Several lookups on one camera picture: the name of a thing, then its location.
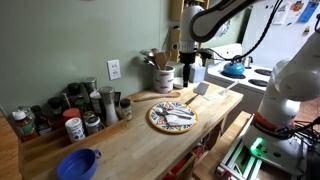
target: black cable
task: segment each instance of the black cable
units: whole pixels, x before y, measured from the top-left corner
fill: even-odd
[[[314,31],[317,32],[317,33],[320,33],[320,30],[317,29],[319,21],[320,21],[320,14],[317,15],[317,19],[318,20],[316,22],[316,25],[314,26]]]
[[[224,58],[222,57],[220,54],[218,54],[217,52],[215,52],[214,50],[212,50],[214,53],[216,53],[220,58],[224,59],[224,60],[227,60],[227,61],[233,61],[233,60],[237,60],[237,59],[241,59],[243,57],[246,57],[247,55],[249,55],[252,51],[254,51],[258,46],[259,44],[262,42],[262,40],[264,39],[265,35],[267,34],[268,30],[269,30],[269,27],[271,25],[271,22],[273,20],[273,17],[274,15],[276,14],[278,8],[280,7],[280,4],[282,3],[283,0],[277,0],[277,2],[275,3],[274,7],[273,7],[273,10],[272,10],[272,13],[269,17],[269,20],[267,22],[267,25],[266,27],[264,28],[263,30],[263,33],[262,35],[260,36],[259,40],[256,42],[256,44],[248,51],[246,52],[245,54],[241,55],[241,56],[238,56],[236,59],[234,58]]]

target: utensil holder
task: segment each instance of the utensil holder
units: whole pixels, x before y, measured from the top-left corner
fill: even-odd
[[[173,89],[174,67],[166,66],[166,70],[155,69],[154,88],[160,94],[168,94]]]

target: cabinet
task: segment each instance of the cabinet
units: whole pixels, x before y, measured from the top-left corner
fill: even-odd
[[[203,9],[208,9],[209,0],[171,0],[170,2],[170,20],[171,21],[180,21],[181,14],[184,8],[185,2],[200,2],[200,5]],[[175,28],[170,31],[169,37],[169,49],[172,53],[171,61],[179,62],[179,51],[173,50],[172,46],[179,42],[180,29]]]

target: plate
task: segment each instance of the plate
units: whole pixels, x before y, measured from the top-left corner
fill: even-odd
[[[161,107],[166,107],[168,109],[174,109],[176,107],[187,107],[188,111],[194,113],[195,119],[196,121],[198,121],[198,115],[196,111],[193,110],[191,107],[187,106],[186,104],[172,101],[161,102],[150,108],[150,110],[148,111],[148,119],[151,122],[151,124],[153,124],[156,128],[162,131],[169,133],[184,133],[190,131],[196,124],[170,126],[163,116],[159,116],[156,114],[155,109]]]

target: pepper grinder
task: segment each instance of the pepper grinder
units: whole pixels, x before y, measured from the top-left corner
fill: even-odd
[[[106,124],[110,126],[119,121],[116,114],[116,109],[114,106],[114,88],[110,86],[105,86],[99,89],[99,93],[103,100],[104,106],[106,108]]]

